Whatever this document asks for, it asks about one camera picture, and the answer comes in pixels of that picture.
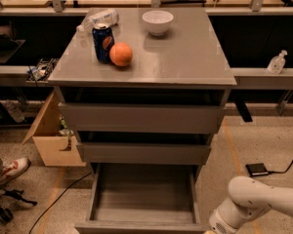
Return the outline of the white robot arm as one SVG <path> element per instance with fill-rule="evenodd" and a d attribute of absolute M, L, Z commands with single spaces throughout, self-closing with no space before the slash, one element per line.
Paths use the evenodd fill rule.
<path fill-rule="evenodd" d="M 293 188 L 275 187 L 247 176 L 234 177 L 229 196 L 210 215 L 215 234 L 235 234 L 245 223 L 274 210 L 293 217 Z"/>

